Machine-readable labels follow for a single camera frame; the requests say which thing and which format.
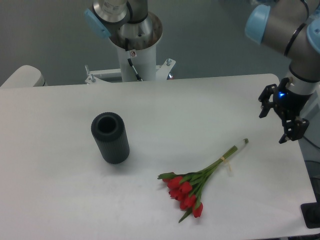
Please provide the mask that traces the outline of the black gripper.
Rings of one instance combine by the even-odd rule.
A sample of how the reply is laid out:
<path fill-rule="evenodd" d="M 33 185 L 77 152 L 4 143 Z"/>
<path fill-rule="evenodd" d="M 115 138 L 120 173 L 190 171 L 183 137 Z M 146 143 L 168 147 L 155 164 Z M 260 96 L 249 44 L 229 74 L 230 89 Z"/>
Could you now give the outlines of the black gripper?
<path fill-rule="evenodd" d="M 278 141 L 280 144 L 301 139 L 310 124 L 307 119 L 299 115 L 311 95 L 300 95 L 290 91 L 286 87 L 289 83 L 290 78 L 284 77 L 278 86 L 267 85 L 258 97 L 261 103 L 259 118 L 265 118 L 270 109 L 274 109 L 281 119 L 284 133 Z M 273 95 L 273 102 L 270 101 L 271 95 Z"/>

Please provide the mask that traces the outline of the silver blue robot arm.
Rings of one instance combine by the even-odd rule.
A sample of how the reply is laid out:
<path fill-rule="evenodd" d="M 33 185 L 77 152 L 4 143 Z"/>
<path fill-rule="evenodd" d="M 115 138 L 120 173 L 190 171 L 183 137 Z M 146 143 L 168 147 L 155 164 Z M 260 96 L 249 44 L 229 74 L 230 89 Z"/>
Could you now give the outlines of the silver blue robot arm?
<path fill-rule="evenodd" d="M 310 124 L 300 112 L 320 84 L 320 20 L 307 20 L 319 6 L 318 0 L 279 0 L 273 7 L 260 4 L 245 25 L 249 39 L 291 60 L 279 84 L 267 85 L 258 97 L 260 118 L 274 110 L 281 119 L 280 144 L 300 140 Z"/>

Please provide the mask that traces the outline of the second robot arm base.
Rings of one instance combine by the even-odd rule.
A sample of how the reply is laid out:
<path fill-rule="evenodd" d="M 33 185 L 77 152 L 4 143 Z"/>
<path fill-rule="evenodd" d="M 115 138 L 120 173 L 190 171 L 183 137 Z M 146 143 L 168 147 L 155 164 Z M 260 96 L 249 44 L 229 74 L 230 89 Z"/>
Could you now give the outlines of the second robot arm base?
<path fill-rule="evenodd" d="M 127 51 L 147 49 L 163 35 L 163 25 L 149 11 L 147 0 L 94 0 L 84 18 L 98 37 Z"/>

